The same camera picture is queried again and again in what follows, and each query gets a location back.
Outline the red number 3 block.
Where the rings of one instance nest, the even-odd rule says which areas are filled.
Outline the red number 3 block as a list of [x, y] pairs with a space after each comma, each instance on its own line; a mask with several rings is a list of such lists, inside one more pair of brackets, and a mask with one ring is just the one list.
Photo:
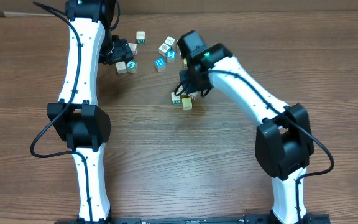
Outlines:
[[188, 96], [189, 96], [192, 100], [194, 100], [198, 95], [199, 95], [199, 92], [198, 92], [198, 91], [188, 94]]

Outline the white block red drawing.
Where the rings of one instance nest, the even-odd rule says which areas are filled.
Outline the white block red drawing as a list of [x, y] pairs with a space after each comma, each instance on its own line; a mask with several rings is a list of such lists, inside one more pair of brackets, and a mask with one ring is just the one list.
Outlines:
[[173, 105], [179, 105], [181, 103], [181, 96], [177, 96], [174, 92], [171, 92], [171, 101]]

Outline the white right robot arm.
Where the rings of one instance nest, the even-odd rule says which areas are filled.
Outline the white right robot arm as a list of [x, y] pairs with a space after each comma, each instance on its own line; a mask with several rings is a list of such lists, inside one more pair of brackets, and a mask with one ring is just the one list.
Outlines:
[[256, 127], [255, 156], [272, 178], [273, 220], [306, 223], [301, 176], [314, 153], [308, 113], [289, 106], [258, 84], [223, 44], [209, 47], [194, 30], [177, 42], [187, 68], [180, 71], [185, 93], [205, 96], [212, 88], [226, 94]]

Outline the white-top green-sided block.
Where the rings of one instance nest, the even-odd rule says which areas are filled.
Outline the white-top green-sided block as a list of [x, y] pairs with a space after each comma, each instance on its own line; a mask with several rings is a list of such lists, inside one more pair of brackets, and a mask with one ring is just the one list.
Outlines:
[[182, 98], [182, 106], [184, 110], [191, 110], [193, 107], [192, 99], [190, 97], [188, 98]]

